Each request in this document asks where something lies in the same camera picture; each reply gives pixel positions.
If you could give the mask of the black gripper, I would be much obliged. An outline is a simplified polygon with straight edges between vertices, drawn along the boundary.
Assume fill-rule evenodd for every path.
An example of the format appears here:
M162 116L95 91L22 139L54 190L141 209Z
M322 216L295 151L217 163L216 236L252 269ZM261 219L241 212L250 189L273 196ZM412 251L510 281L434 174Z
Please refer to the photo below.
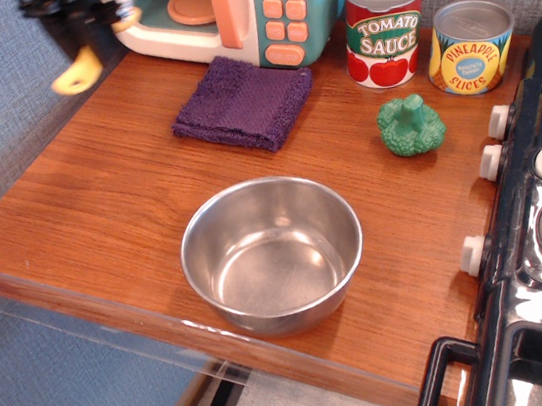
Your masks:
M107 24L130 18L133 0L18 0L24 16L53 19L60 23L57 42L72 61L89 47L103 65L118 54L117 38Z

